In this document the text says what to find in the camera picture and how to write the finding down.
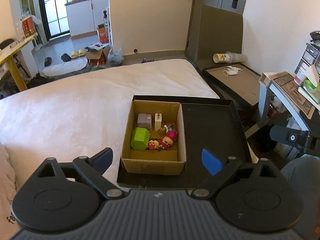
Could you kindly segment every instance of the white slipper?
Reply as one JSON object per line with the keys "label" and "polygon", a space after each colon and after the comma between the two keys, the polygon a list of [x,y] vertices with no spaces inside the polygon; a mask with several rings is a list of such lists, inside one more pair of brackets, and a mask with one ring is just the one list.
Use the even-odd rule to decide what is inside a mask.
{"label": "white slipper", "polygon": [[74,58],[77,58],[78,57],[78,51],[74,50],[72,53],[71,53],[71,58],[74,59]]}
{"label": "white slipper", "polygon": [[86,49],[79,49],[79,57],[87,55],[87,50]]}

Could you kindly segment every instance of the white bed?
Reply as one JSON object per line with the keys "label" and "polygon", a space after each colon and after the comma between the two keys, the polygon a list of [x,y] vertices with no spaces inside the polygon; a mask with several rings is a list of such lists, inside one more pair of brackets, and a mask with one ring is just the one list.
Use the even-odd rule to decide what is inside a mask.
{"label": "white bed", "polygon": [[47,157],[69,162],[111,147],[104,176],[116,182],[133,95],[218,98],[194,67],[170,59],[98,70],[0,100],[0,142],[21,186]]}

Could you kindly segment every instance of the brown cardboard box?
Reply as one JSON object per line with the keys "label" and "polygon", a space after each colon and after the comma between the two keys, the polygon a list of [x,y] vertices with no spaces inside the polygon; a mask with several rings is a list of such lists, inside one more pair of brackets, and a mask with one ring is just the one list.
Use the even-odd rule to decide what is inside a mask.
{"label": "brown cardboard box", "polygon": [[87,60],[90,65],[105,65],[107,63],[110,46],[106,46],[95,52],[87,52]]}
{"label": "brown cardboard box", "polygon": [[[170,150],[144,150],[135,151],[130,146],[132,131],[137,127],[139,113],[162,114],[162,125],[175,123],[174,129],[179,132],[178,140],[170,147]],[[160,141],[161,137],[154,130],[152,120],[152,131],[150,140]],[[179,175],[187,161],[186,142],[184,135],[183,113],[180,103],[134,100],[128,116],[127,127],[124,135],[124,143],[121,153],[121,164],[130,173]]]}

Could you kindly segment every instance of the drawer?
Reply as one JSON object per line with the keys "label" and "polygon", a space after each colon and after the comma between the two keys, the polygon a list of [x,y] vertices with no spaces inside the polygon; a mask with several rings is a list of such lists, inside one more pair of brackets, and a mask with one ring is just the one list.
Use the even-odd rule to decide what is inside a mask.
{"label": "drawer", "polygon": [[315,59],[319,56],[319,51],[317,51],[311,44],[307,45],[306,51]]}
{"label": "drawer", "polygon": [[312,65],[316,60],[312,57],[307,51],[303,54],[302,57],[309,65]]}
{"label": "drawer", "polygon": [[307,68],[310,67],[310,65],[307,62],[305,62],[303,59],[300,60],[298,66],[304,68],[305,70],[307,70]]}

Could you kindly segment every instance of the white face mask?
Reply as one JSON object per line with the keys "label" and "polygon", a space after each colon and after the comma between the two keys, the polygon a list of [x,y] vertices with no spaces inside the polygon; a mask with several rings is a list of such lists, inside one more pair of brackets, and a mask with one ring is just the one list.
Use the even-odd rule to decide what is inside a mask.
{"label": "white face mask", "polygon": [[237,75],[239,70],[242,71],[241,68],[228,66],[228,67],[225,68],[225,70],[223,71],[223,73],[224,73],[225,76],[228,76],[228,75]]}

